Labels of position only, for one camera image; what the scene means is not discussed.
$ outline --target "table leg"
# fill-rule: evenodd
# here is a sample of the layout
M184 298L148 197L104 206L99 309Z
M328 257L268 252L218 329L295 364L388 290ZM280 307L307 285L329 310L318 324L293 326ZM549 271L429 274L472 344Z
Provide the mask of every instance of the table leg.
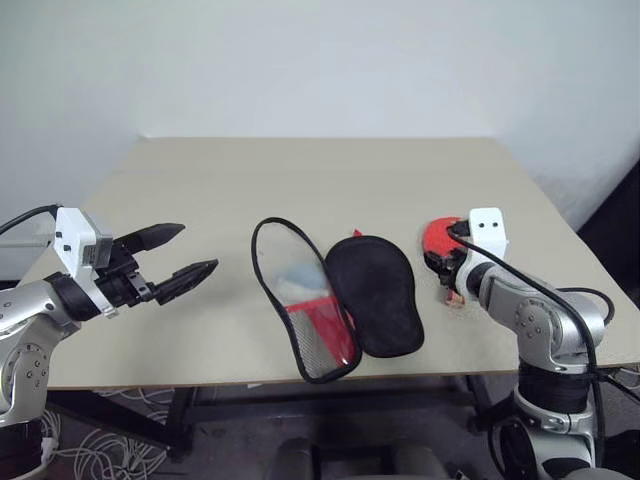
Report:
M487 391L487 384L482 375L467 375L467 388L473 394L475 399L474 408L476 414L479 415L483 411L491 408L491 397Z
M495 405L492 405L490 408L479 412L472 419L472 426L477 432L486 432L493 425L497 425L516 413L517 409L513 401L513 395L509 395Z
M193 442L185 413L195 401L196 388L176 389L166 425L89 391L50 391L47 408L97 428L167 450L173 461L184 459Z

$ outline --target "black cable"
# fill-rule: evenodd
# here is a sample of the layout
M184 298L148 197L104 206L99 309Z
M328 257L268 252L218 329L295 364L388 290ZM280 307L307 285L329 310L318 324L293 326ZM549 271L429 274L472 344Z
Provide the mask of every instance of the black cable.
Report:
M493 440L493 425L490 425L489 430L487 430L487 443L489 444L489 453L491 454L491 460L493 460L493 464L496 466L496 470L498 470L498 473L500 473L500 476L502 478L505 478L506 472L504 471L504 468L502 468L502 465L500 465Z
M616 314L616 306L613 304L613 301L600 290L596 290L594 288L586 288L586 287L566 287L559 288L561 292L582 292L582 293L590 293L591 295L595 295L600 297L607 304L607 315L604 317L605 326L609 325L609 322L613 320L613 316Z
M474 245L473 243L468 242L463 238L459 237L458 235L456 235L451 231L451 227L447 228L447 233L449 234L449 237L451 237L451 239L455 240L460 245L463 245L470 250L474 250L480 253L481 255L484 255L489 260L494 262L496 265L499 265L500 267L505 269L514 277L522 280L524 283L526 283L530 287L535 288L540 293L542 293L543 295L547 296L548 298L556 302L558 305L560 305L562 308L564 308L567 311L572 321L575 323L576 328L580 332L580 335L582 336L582 339L587 348L587 359L588 359L587 369L589 370L589 373L591 373L591 388L593 390L593 403L595 404L595 409L596 409L597 432L596 432L596 440L595 440L595 443L596 443L595 457L596 457L596 466L599 467L602 464L602 455L604 453L605 418L604 418L604 408L602 405L602 390L600 389L600 381L598 379L599 373L598 373L598 360L596 358L596 347L595 347L595 344L593 343L593 337L591 336L591 331L589 330L589 327L587 326L586 322L580 316L578 311L575 308L573 308L573 306L571 306L570 303L568 303L565 299L560 297L558 294L549 290L544 285L541 285L535 280L529 278L524 273L515 269L514 267L509 265L507 262L502 260L500 257L497 257L496 255L494 255L493 253L485 250L484 248L478 247L477 245Z
M9 220L4 225L0 225L0 235L5 233L7 230L12 229L16 225L21 224L25 220L28 220L31 217L35 217L36 215L39 215L41 213L50 213L55 220L56 212L58 211L58 208L60 208L61 206L62 205L58 205L58 204L43 205L42 207L34 208L33 210L29 210L28 212L25 212L22 215L18 215L16 218Z
M615 378L611 377L610 375L601 375L600 376L600 380L603 381L603 382L606 382L606 383L608 383L610 385L613 385L618 390L620 390L622 393L627 395L629 398L631 398L632 400L635 400L636 402L640 403L640 395L638 395L637 393L632 391L629 387L626 387L625 385L623 385L622 383L620 383L618 380L616 380Z

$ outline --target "table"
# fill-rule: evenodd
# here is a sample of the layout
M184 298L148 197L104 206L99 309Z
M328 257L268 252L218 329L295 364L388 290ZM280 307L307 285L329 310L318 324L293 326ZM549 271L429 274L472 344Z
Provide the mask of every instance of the table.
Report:
M502 209L506 259L556 286L607 293L616 318L601 365L640 361L640 314L508 151L488 138L184 139L143 141L83 206L116 235L184 223L171 243L139 254L160 281L189 263L220 266L163 307L121 309L63 342L50 388L194 386L299 380L279 317L254 277L250 238L265 217L298 224L321 252L354 228L387 238L409 258L424 346L395 359L364 356L350 377L515 371L515 336L477 305L445 306L424 265L424 226L474 207ZM51 252L28 279L59 268Z

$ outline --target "red object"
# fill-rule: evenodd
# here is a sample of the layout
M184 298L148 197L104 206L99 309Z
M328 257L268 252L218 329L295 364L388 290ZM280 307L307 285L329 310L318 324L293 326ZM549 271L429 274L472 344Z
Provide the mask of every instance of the red object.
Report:
M322 337L338 365L348 365L353 362L356 355L355 346L342 321L336 297L317 298L288 305L285 309L289 313L303 311L309 316L313 327Z
M462 295L458 295L453 290L449 290L447 294L447 300L444 302L450 307L454 308L462 308L464 307L464 297Z
M462 247L447 233L447 228L460 220L458 217L444 217L431 222L422 235L422 250L447 257L452 250Z

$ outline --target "white cable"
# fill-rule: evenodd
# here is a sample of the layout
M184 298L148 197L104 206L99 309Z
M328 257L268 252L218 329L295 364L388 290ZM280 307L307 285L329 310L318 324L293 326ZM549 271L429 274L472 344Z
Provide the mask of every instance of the white cable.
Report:
M174 390L158 390L146 393L138 389L136 393L128 390L97 392L105 397L122 396L131 400L142 400L152 405L168 405L156 402L151 397L173 393ZM165 423L167 411L155 411L148 418ZM59 441L61 431L60 416L45 411L42 417L43 429ZM137 440L125 438L113 433L93 430L84 437L78 448L55 450L54 455L73 458L73 476L75 480L148 480L167 458L166 451Z

